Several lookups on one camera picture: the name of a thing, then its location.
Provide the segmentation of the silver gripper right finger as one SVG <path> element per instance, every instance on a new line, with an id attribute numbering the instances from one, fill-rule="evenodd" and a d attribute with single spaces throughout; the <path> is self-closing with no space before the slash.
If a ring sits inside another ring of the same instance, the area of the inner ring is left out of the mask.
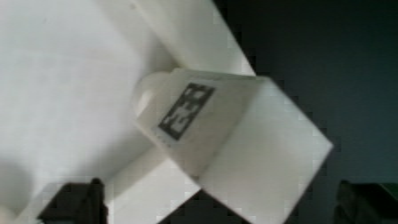
<path id="1" fill-rule="evenodd" d="M 398 183 L 340 182 L 335 224 L 398 224 Z"/>

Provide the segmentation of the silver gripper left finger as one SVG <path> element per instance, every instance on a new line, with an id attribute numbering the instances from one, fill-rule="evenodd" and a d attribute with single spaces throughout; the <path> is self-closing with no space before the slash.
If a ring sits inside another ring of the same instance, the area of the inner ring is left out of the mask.
<path id="1" fill-rule="evenodd" d="M 43 224 L 109 224 L 105 184 L 66 183 L 38 215 Z"/>

